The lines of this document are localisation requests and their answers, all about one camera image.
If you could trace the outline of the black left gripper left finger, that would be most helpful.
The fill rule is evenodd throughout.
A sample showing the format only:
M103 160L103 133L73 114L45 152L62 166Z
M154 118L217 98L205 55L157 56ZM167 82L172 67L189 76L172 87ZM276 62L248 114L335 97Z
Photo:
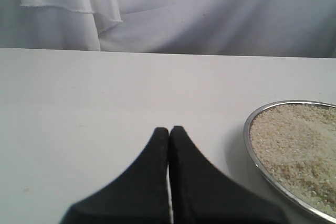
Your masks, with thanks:
M61 223L168 223L169 132L157 127L136 160L114 181L73 204Z

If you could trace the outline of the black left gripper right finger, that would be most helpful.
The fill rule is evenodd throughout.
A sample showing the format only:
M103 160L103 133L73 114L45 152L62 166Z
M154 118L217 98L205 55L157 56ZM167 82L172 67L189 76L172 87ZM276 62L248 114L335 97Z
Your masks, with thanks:
M169 138L174 223L288 223L277 205L220 172L181 126Z

